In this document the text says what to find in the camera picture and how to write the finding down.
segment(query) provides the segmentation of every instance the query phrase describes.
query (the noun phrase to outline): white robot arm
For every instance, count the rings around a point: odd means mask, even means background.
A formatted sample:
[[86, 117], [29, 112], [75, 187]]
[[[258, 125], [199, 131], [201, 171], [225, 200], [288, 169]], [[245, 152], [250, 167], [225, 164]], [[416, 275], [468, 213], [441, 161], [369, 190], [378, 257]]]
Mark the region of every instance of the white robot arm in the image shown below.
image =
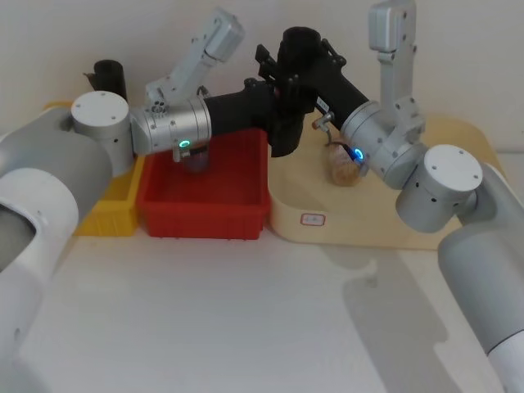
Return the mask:
[[524, 207], [498, 171], [449, 145], [419, 142], [424, 119], [411, 93], [413, 0], [370, 11], [370, 48], [382, 65], [382, 104], [367, 102], [341, 133], [388, 186], [411, 228], [433, 233], [455, 215], [463, 228], [439, 246], [449, 288], [508, 393], [524, 392]]
[[[173, 148], [169, 132], [160, 150], [143, 147], [144, 140], [152, 147], [149, 133], [156, 129], [155, 121], [161, 122], [163, 111], [174, 109], [167, 129], [176, 120], [171, 131], [181, 140], [189, 133], [193, 141], [195, 132], [209, 141], [210, 120], [203, 100], [195, 98], [197, 89], [212, 66], [233, 54], [243, 36], [236, 17], [220, 8], [214, 11], [173, 73], [147, 86], [147, 110], [158, 112], [151, 129], [132, 133], [127, 102], [114, 93], [96, 91], [79, 97], [70, 110], [50, 109], [0, 138], [0, 368], [29, 331], [77, 224], [102, 198], [111, 178], [133, 168], [133, 148], [139, 154]], [[203, 120], [195, 115], [197, 105]]]
[[216, 8], [202, 33], [192, 39], [189, 54], [183, 61], [171, 74], [146, 86], [146, 106], [153, 112], [162, 112], [163, 106], [195, 97], [210, 69], [228, 61], [244, 35], [236, 16]]

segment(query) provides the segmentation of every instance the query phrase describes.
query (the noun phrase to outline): wooden tray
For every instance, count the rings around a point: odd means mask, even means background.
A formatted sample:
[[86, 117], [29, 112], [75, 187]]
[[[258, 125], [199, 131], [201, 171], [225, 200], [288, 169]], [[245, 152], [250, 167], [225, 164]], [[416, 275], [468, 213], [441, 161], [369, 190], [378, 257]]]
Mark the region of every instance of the wooden tray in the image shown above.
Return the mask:
[[[270, 223], [277, 234], [294, 242], [436, 250], [445, 235], [459, 228], [453, 219], [438, 233], [413, 231], [396, 214], [399, 192], [371, 172], [355, 187], [334, 185], [323, 146], [327, 137], [310, 126], [318, 117], [306, 117], [295, 153], [269, 161]], [[456, 145], [502, 172], [486, 137], [471, 124], [429, 116], [422, 140], [428, 146]]]

